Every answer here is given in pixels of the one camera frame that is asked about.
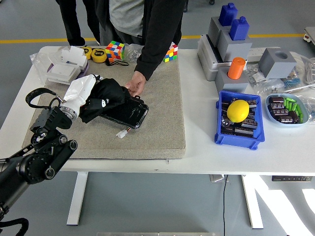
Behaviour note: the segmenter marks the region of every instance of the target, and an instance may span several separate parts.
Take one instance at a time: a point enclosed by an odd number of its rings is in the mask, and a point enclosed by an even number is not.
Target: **gray felt mat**
[[[133,75],[135,64],[106,66],[89,61],[89,74],[114,78],[124,86]],[[48,82],[46,88],[64,96],[68,86]],[[48,105],[52,97],[41,96],[39,103]],[[162,62],[146,83],[141,99],[149,111],[141,127],[124,138],[116,134],[125,126],[97,117],[85,124],[78,118],[69,130],[60,130],[69,140],[78,142],[71,159],[180,159],[185,154],[185,131],[178,60]],[[40,113],[35,111],[31,124]],[[24,146],[30,143],[28,131]]]

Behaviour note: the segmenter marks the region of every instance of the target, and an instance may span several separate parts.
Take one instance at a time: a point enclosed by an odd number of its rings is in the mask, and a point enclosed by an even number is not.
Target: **table leg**
[[[247,208],[253,229],[263,229],[259,205],[251,175],[242,176]]]
[[[67,225],[78,225],[80,212],[85,192],[89,172],[78,172],[77,181],[75,183],[72,202],[70,206]]]

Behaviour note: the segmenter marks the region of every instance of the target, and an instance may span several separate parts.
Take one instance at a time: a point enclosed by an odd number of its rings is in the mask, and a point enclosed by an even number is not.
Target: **orange cylinder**
[[[227,76],[230,79],[238,80],[241,77],[246,61],[243,58],[234,58]]]

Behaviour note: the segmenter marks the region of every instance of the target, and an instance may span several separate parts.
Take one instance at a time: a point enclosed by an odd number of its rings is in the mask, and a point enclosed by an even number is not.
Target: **gray shirt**
[[[142,36],[144,0],[110,0],[109,16],[113,26],[126,34]]]

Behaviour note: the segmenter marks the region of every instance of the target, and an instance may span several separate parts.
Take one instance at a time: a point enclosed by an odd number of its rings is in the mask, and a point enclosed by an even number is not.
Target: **blue bottle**
[[[238,10],[234,3],[230,2],[227,5],[222,6],[219,22],[222,26],[230,26],[232,21],[236,19]]]
[[[233,20],[229,34],[233,41],[245,40],[249,29],[250,25],[247,23],[246,18],[241,16],[240,19]]]

